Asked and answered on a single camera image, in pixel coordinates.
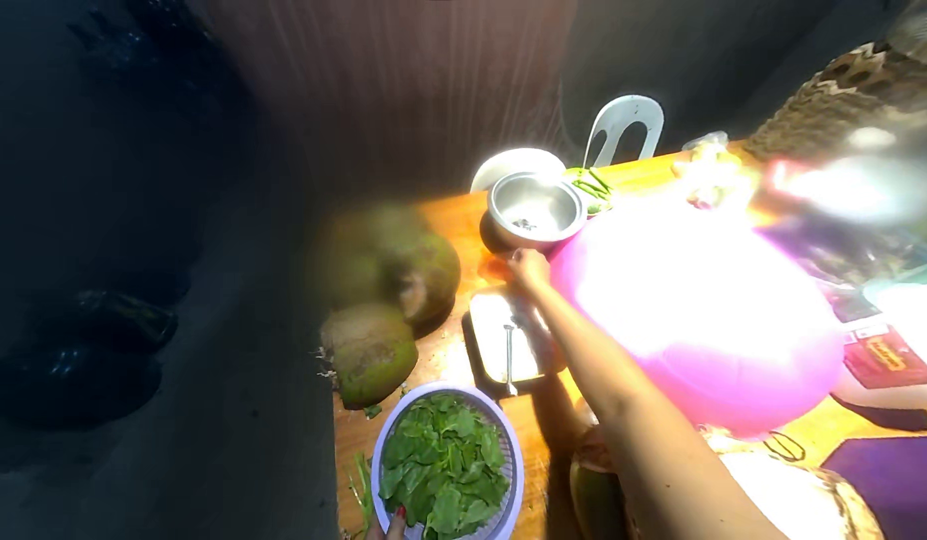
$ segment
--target metal tray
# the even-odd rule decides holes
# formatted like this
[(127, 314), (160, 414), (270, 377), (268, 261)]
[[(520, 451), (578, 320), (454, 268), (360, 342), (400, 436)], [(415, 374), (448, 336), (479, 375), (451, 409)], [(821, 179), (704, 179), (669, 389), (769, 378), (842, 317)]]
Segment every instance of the metal tray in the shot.
[(515, 384), (539, 379), (553, 364), (553, 338), (546, 324), (535, 307), (506, 285), (474, 293), (470, 319), (483, 371), (495, 383), (506, 384), (506, 324), (514, 326)]

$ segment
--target wooden wall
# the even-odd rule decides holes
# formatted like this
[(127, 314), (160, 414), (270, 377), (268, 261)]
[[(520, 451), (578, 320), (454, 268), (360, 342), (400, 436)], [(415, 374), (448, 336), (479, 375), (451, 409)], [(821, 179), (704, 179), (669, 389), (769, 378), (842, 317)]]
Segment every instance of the wooden wall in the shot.
[(202, 0), (316, 190), (464, 192), (506, 148), (579, 159), (559, 71), (577, 0)]

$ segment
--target woven basket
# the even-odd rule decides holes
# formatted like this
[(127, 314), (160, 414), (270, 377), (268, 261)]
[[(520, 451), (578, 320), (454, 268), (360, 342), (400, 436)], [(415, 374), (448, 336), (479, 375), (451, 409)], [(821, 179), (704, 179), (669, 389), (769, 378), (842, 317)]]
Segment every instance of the woven basket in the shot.
[(900, 132), (927, 125), (927, 65), (866, 43), (807, 80), (745, 142), (760, 160), (822, 162), (841, 153), (854, 129)]

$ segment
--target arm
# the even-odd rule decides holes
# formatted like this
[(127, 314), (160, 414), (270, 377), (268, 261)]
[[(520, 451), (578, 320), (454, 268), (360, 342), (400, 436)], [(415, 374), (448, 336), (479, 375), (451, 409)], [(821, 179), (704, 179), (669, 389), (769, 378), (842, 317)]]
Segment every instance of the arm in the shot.
[(647, 538), (786, 539), (626, 350), (550, 286), (550, 265), (539, 252), (518, 250), (510, 267), (600, 420), (628, 507)]

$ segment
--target spinach leaves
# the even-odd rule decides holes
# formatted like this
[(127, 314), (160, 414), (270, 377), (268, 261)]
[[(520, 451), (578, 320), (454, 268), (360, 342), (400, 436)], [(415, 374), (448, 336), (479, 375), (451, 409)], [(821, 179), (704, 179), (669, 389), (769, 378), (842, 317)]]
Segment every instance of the spinach leaves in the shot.
[(425, 524), (425, 539), (475, 533), (500, 510), (509, 481), (492, 423), (452, 394), (419, 399), (386, 440), (380, 498), (407, 509), (407, 525)]

